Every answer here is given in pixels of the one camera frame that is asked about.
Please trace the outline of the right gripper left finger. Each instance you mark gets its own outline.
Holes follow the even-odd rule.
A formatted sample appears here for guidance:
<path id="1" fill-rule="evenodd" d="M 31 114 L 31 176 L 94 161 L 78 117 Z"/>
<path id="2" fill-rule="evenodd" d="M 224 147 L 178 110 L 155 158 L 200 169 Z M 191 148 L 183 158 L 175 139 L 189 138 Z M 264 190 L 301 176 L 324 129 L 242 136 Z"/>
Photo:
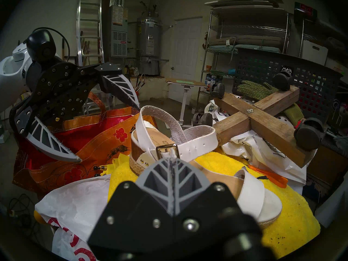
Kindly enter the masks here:
<path id="1" fill-rule="evenodd" d="M 89 246 L 168 246 L 174 242 L 174 158 L 145 169 L 115 190 L 89 239 Z"/>

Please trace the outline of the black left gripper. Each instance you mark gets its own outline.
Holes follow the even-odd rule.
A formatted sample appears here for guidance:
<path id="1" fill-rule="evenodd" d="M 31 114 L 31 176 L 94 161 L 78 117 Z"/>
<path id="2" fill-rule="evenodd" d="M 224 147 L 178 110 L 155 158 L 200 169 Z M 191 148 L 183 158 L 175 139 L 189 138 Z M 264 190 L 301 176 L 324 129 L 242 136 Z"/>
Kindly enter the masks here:
<path id="1" fill-rule="evenodd" d="M 35 62 L 27 70 L 27 86 L 32 98 L 29 107 L 16 113 L 15 128 L 50 158 L 82 162 L 40 119 L 73 119 L 82 110 L 89 92 L 97 83 L 103 92 L 134 109 L 140 109 L 136 92 L 119 65 L 98 63 L 77 66 L 70 62 L 41 65 Z"/>

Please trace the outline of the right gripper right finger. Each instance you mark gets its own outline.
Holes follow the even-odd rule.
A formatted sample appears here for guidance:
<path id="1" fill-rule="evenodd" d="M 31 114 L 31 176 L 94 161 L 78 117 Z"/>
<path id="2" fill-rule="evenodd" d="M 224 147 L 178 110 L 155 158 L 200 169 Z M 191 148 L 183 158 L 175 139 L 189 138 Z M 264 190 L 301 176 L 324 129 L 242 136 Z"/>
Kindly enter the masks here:
<path id="1" fill-rule="evenodd" d="M 175 245 L 241 244 L 257 240 L 257 223 L 241 212 L 227 185 L 211 183 L 192 165 L 174 158 Z"/>

